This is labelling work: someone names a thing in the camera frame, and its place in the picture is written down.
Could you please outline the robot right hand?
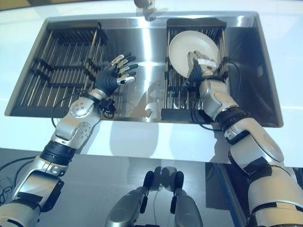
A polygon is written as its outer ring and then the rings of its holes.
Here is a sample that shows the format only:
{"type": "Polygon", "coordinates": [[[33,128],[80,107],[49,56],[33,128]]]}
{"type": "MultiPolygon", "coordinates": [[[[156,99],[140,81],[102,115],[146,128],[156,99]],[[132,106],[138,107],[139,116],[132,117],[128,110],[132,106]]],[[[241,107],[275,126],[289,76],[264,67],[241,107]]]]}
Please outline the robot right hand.
{"type": "Polygon", "coordinates": [[[199,51],[188,52],[187,61],[188,73],[186,84],[201,80],[205,73],[212,76],[217,68],[217,63],[214,59],[210,59],[199,51]]]}

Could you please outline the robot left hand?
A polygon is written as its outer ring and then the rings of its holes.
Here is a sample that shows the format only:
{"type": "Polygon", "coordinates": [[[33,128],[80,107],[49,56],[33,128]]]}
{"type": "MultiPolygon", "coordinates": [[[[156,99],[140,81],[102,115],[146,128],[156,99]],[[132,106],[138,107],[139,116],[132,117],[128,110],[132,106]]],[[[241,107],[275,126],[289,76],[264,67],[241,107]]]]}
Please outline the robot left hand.
{"type": "Polygon", "coordinates": [[[138,64],[132,64],[135,60],[136,57],[130,52],[116,56],[99,72],[95,88],[106,96],[111,96],[118,87],[134,83],[136,81],[134,70],[138,68],[138,64]]]}

